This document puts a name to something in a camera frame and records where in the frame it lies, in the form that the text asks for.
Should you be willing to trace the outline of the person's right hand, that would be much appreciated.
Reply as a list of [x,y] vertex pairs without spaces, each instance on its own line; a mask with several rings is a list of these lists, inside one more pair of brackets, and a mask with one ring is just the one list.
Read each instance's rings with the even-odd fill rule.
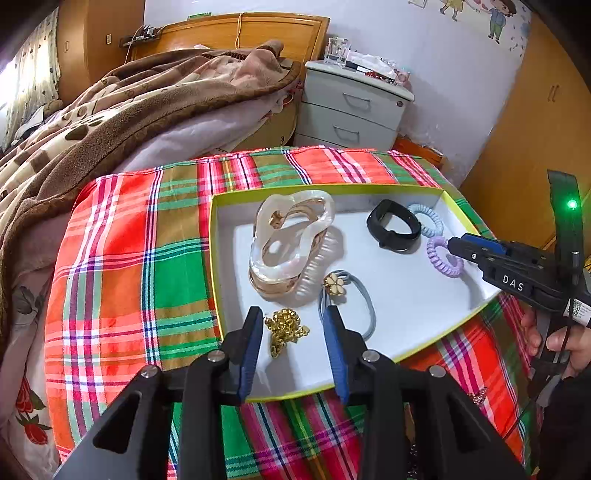
[[[542,344],[542,336],[537,328],[536,314],[527,308],[521,319],[521,327],[526,339],[526,349],[530,356],[535,356]],[[559,352],[565,342],[567,328],[549,334],[546,347],[550,351]],[[590,364],[591,360],[591,331],[575,324],[571,327],[569,338],[565,342],[565,349],[570,352],[570,360],[563,374],[564,378],[576,377]]]

